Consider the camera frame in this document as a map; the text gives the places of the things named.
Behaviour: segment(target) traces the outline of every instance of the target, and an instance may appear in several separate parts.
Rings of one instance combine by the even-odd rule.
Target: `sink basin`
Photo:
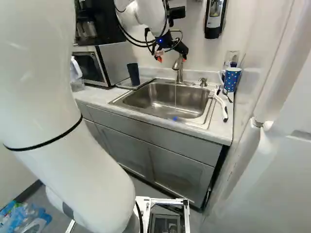
[[[157,115],[197,118],[205,110],[208,94],[208,90],[201,88],[150,83],[126,97],[123,103],[148,112],[154,111]]]
[[[212,103],[210,90],[157,79],[110,104],[152,116],[204,124]]]

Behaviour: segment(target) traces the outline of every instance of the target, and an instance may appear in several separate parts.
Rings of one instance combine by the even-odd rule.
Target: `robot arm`
[[[160,49],[174,49],[184,59],[187,59],[188,47],[182,41],[174,40],[169,29],[173,25],[173,18],[167,19],[167,1],[162,0],[114,0],[117,9],[117,16],[122,27],[130,28],[135,25],[145,24],[155,37],[154,46],[157,44]]]
[[[148,25],[172,47],[161,0],[125,2],[122,24]],[[86,127],[69,86],[75,16],[71,0],[3,0],[0,8],[0,130],[4,145],[49,189],[55,205],[94,233],[121,233],[135,189]],[[116,0],[116,6],[124,9]],[[188,48],[179,50],[184,56]]]

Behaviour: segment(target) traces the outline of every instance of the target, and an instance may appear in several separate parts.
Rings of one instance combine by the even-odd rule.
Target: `black cup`
[[[128,73],[130,74],[132,85],[133,86],[140,85],[138,64],[137,63],[127,64],[127,70]]]

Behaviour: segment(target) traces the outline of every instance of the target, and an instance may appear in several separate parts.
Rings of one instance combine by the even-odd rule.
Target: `white refrigerator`
[[[259,0],[201,232],[311,231],[311,1]]]

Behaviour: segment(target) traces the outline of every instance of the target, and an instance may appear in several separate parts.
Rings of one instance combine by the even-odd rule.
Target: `blue cup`
[[[236,86],[239,82],[242,69],[236,67],[229,67],[225,70],[224,89],[228,92],[235,92]]]

